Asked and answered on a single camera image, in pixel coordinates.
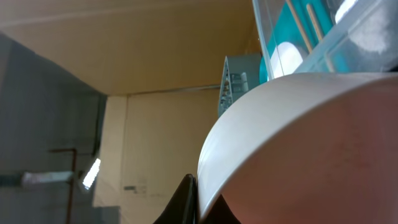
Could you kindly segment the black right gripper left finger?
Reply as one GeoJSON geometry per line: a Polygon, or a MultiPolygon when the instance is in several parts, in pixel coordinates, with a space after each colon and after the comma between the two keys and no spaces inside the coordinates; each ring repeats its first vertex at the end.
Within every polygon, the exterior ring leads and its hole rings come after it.
{"type": "Polygon", "coordinates": [[[197,182],[187,174],[154,224],[194,224],[196,212],[197,182]]]}

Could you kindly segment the pink bowl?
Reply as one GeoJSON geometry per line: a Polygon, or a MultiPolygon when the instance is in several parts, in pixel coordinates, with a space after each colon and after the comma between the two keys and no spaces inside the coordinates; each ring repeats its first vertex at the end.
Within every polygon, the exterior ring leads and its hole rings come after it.
{"type": "Polygon", "coordinates": [[[208,133],[198,216],[396,223],[397,74],[299,73],[242,96],[208,133]]]}

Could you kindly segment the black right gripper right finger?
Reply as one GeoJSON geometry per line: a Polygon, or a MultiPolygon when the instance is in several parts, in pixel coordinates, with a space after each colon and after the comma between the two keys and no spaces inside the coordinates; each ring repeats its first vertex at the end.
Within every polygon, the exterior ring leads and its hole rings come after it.
{"type": "Polygon", "coordinates": [[[208,216],[204,218],[201,224],[241,224],[228,207],[225,199],[220,195],[211,208],[208,216]]]}

